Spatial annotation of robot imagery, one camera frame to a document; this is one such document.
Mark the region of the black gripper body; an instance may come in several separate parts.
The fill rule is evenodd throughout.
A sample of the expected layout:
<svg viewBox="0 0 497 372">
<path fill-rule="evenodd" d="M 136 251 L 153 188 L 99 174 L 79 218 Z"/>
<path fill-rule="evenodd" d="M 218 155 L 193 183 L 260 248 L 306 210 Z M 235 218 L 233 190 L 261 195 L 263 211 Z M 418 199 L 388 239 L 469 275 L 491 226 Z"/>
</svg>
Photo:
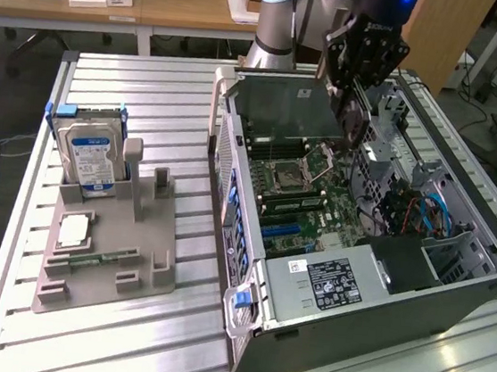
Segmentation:
<svg viewBox="0 0 497 372">
<path fill-rule="evenodd" d="M 402 27 L 409 21 L 418 0 L 354 0 L 350 41 L 360 42 L 376 32 L 403 41 Z"/>
</svg>

